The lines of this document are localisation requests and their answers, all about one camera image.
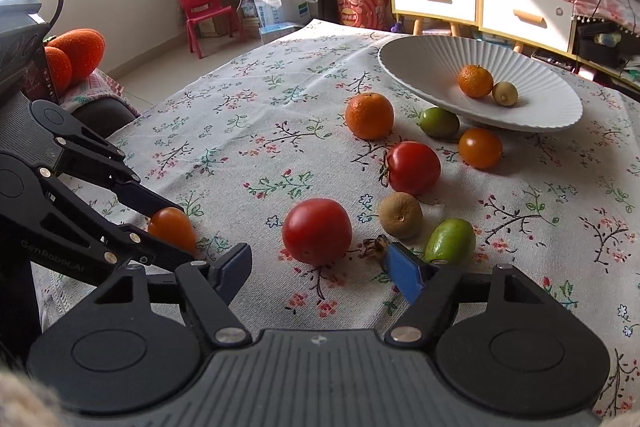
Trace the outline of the pink floral cover cloth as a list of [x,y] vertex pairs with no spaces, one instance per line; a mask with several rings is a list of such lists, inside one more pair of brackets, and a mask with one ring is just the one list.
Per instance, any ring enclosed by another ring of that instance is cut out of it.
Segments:
[[575,13],[584,17],[610,20],[626,30],[639,33],[638,0],[564,0],[574,4]]

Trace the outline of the floral tablecloth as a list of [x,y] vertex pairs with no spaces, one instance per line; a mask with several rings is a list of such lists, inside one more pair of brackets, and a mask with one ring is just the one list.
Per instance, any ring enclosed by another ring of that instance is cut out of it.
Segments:
[[[381,232],[378,172],[386,142],[355,138],[347,100],[385,95],[390,141],[422,140],[424,104],[378,62],[387,37],[314,22],[191,83],[113,135],[145,186],[178,202],[200,253],[245,242],[254,270],[233,310],[251,329],[382,329],[406,302],[372,257]],[[605,342],[611,369],[599,423],[639,421],[639,105],[576,76],[584,108],[570,129],[503,131],[503,158],[471,168],[434,142],[442,175],[424,197],[426,224],[463,218],[477,238],[472,265],[510,261]],[[306,265],[282,241],[288,212],[327,198],[346,210],[352,243],[328,265]]]

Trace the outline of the green fruit under plate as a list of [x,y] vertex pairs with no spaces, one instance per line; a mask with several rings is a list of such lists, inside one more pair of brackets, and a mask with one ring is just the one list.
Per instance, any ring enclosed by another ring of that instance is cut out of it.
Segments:
[[449,139],[458,133],[460,121],[457,115],[446,109],[431,107],[420,113],[419,127],[431,138]]

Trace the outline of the small orange tomato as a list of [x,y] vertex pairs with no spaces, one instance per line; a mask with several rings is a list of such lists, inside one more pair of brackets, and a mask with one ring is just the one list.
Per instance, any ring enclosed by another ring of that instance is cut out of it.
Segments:
[[179,208],[158,210],[148,224],[148,233],[157,239],[196,256],[196,236],[189,217]]

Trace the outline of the red plastic chair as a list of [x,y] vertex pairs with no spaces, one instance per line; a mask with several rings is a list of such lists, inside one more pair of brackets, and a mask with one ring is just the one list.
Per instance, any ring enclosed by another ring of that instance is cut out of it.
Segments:
[[178,0],[180,8],[186,17],[186,35],[190,52],[195,53],[198,59],[203,58],[195,27],[206,20],[213,20],[216,17],[225,17],[229,23],[229,35],[233,36],[236,31],[240,40],[245,42],[246,35],[240,22],[239,15],[231,5],[224,5],[222,0]]

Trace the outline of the red tomato with stem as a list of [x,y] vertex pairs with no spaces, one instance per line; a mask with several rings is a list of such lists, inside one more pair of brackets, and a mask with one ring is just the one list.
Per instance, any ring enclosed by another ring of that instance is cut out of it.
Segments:
[[402,141],[385,154],[380,179],[396,192],[421,196],[435,185],[442,172],[434,150],[416,141]]

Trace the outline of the white cardboard box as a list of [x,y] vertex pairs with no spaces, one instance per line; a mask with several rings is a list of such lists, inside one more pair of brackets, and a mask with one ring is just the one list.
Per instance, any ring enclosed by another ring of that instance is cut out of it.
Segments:
[[280,23],[306,25],[311,20],[311,0],[253,0],[262,26]]

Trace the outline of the orange plush cushion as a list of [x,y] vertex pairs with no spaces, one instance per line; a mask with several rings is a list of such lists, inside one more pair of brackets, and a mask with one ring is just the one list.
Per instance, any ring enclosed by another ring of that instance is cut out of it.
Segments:
[[85,81],[99,66],[105,52],[99,31],[78,28],[50,39],[44,45],[47,65],[58,96]]

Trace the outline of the small orange mandarin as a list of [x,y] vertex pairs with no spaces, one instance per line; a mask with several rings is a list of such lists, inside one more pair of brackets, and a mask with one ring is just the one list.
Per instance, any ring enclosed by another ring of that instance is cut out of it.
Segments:
[[460,90],[469,98],[485,98],[494,87],[494,77],[480,65],[469,64],[460,69],[457,75]]

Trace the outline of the small yellowish fruit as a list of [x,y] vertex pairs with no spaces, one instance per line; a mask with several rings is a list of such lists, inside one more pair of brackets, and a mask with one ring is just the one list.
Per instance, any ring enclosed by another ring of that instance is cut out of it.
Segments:
[[518,89],[510,82],[497,82],[492,88],[492,97],[498,105],[512,107],[518,103]]

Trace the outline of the large orange mandarin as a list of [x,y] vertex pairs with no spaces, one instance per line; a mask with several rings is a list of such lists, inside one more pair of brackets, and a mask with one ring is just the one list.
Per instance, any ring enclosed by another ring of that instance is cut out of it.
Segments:
[[348,100],[345,122],[352,134],[361,140],[383,140],[393,130],[394,108],[382,94],[360,93]]

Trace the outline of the red gift box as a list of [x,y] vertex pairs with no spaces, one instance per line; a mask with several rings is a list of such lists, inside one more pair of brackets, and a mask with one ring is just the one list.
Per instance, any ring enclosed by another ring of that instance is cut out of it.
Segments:
[[338,21],[349,27],[389,30],[394,21],[390,0],[336,0]]

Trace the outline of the green fruit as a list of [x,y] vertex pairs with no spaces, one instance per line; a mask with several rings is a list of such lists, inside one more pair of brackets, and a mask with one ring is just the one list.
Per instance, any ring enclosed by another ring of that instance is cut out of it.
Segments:
[[475,251],[476,236],[470,222],[447,219],[439,223],[425,246],[425,262],[445,262],[460,265]]
[[457,115],[446,109],[431,107],[420,113],[419,127],[431,138],[449,139],[458,133],[460,121]]

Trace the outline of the brown kiwi fruit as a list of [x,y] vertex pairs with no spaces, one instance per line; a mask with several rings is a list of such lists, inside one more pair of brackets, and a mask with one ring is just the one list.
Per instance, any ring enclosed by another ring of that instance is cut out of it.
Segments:
[[390,194],[378,205],[378,221],[387,234],[396,239],[410,239],[423,225],[420,202],[408,193]]

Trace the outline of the white ribbed plate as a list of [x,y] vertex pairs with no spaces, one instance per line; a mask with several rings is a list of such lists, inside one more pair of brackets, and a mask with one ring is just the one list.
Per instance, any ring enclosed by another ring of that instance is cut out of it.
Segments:
[[515,131],[560,131],[582,118],[582,102],[547,66],[467,38],[408,36],[378,60],[401,86],[466,119]]

